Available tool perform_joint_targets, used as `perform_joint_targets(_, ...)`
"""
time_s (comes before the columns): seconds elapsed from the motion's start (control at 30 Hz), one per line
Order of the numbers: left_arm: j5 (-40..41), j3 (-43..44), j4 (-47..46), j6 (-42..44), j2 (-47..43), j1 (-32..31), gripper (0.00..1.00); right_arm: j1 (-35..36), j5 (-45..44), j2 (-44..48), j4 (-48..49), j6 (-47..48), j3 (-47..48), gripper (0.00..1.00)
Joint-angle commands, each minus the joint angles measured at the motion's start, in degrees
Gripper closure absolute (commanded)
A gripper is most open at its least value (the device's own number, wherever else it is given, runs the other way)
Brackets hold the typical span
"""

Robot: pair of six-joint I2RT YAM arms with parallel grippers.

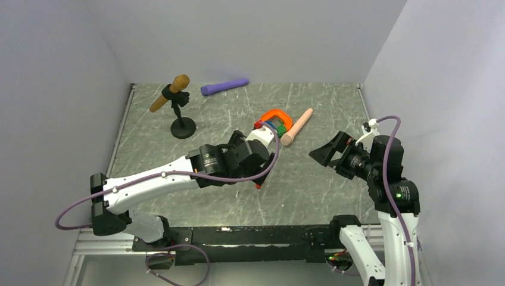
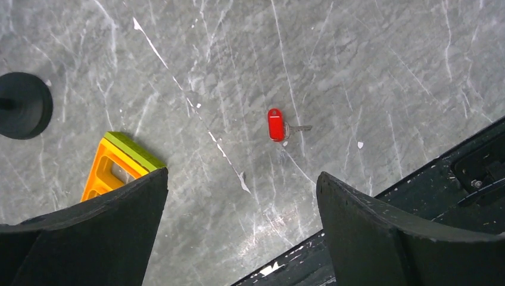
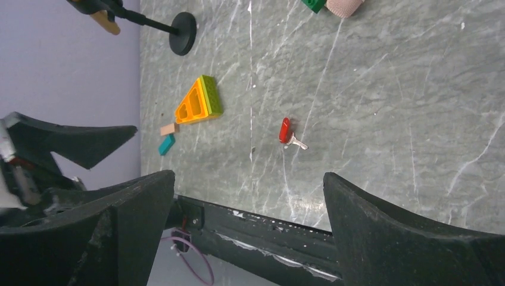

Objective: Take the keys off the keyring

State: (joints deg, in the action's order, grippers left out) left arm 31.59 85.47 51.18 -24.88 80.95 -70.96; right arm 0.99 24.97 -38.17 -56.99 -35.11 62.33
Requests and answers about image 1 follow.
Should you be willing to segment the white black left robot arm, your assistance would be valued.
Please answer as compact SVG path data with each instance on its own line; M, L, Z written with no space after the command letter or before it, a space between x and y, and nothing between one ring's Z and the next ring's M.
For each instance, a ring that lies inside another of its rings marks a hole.
M164 250L174 243L167 218L143 212L138 205L178 191L245 181L259 184L279 155L278 151L268 151L272 142L280 147L276 132L266 127L253 130L248 136L236 130L227 144L202 145L155 169L122 178L93 175L93 192L104 192L92 203L94 235L126 233L156 250Z

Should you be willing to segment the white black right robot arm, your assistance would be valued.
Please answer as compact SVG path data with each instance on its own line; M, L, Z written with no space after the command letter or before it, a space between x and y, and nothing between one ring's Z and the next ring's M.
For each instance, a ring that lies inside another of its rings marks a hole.
M330 142L310 151L309 156L344 178L360 178L367 183L381 224L385 261L378 258L354 215L333 217L329 242L344 247L363 285L421 285L416 241L419 191L402 176L404 148L392 135L370 132L368 136L370 146L366 147L363 138L356 140L338 132Z

